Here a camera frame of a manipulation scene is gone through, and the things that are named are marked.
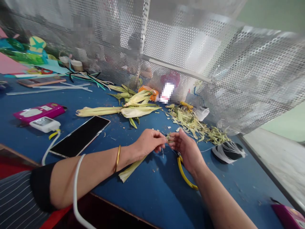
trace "gold bangle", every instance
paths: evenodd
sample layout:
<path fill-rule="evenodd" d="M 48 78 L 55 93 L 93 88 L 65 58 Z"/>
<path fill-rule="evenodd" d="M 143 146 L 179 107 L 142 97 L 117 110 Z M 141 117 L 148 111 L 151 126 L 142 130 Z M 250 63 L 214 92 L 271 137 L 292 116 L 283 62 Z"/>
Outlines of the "gold bangle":
<path fill-rule="evenodd" d="M 119 150 L 118 150 L 117 163 L 115 164 L 115 170 L 114 170 L 115 173 L 117 172 L 117 167 L 118 167 L 119 157 L 120 157 L 120 151 L 121 151 L 121 145 L 119 146 Z"/>

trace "pink device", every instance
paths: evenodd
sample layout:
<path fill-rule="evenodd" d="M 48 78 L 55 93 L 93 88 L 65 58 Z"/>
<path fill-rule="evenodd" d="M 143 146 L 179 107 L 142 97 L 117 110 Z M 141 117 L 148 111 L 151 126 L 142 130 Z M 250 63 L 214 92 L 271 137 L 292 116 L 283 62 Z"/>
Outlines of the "pink device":
<path fill-rule="evenodd" d="M 272 199 L 272 208 L 286 229 L 305 229 L 305 218 L 295 209 Z"/>
<path fill-rule="evenodd" d="M 57 103 L 47 103 L 40 107 L 34 107 L 19 111 L 13 115 L 22 121 L 22 126 L 29 125 L 31 121 L 39 119 L 41 117 L 55 118 L 65 112 L 66 107 L 63 107 Z"/>

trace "striped shirt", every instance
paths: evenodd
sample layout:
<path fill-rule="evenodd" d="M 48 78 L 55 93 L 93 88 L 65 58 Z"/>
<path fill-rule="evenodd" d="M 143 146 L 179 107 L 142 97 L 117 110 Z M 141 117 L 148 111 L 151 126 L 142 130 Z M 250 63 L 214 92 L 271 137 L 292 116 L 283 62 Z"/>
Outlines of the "striped shirt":
<path fill-rule="evenodd" d="M 31 171 L 0 180 L 0 228 L 40 228 L 50 213 L 42 211 L 33 196 Z"/>

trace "yellow pliers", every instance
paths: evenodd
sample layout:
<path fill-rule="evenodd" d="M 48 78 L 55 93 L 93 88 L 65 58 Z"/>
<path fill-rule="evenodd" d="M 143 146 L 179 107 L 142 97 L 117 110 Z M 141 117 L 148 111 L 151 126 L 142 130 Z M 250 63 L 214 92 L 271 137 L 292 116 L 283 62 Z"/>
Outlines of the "yellow pliers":
<path fill-rule="evenodd" d="M 185 182 L 186 182 L 191 188 L 193 188 L 193 189 L 195 189 L 195 190 L 198 190 L 198 187 L 197 187 L 196 185 L 192 184 L 192 183 L 187 179 L 187 177 L 185 176 L 185 174 L 184 174 L 184 172 L 183 172 L 183 169 L 182 169 L 182 166 L 181 166 L 181 163 L 183 163 L 183 159 L 182 159 L 182 157 L 181 157 L 181 154 L 180 154 L 178 151 L 176 151 L 176 150 L 174 150 L 174 152 L 175 152 L 176 155 L 177 155 L 178 167 L 179 167 L 181 176 L 183 177 L 183 179 L 185 180 Z"/>

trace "metal mesh partition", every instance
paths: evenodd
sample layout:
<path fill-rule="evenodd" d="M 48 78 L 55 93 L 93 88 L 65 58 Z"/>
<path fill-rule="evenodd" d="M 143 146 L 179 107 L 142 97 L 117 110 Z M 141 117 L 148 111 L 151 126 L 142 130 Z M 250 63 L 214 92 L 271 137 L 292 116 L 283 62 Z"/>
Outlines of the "metal mesh partition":
<path fill-rule="evenodd" d="M 162 77 L 178 72 L 173 101 L 205 105 L 212 121 L 224 118 L 243 133 L 304 101 L 304 37 L 229 18 L 244 1 L 183 3 L 7 0 L 1 27 L 39 36 L 54 53 L 72 53 L 88 70 L 131 87 L 161 91 Z"/>

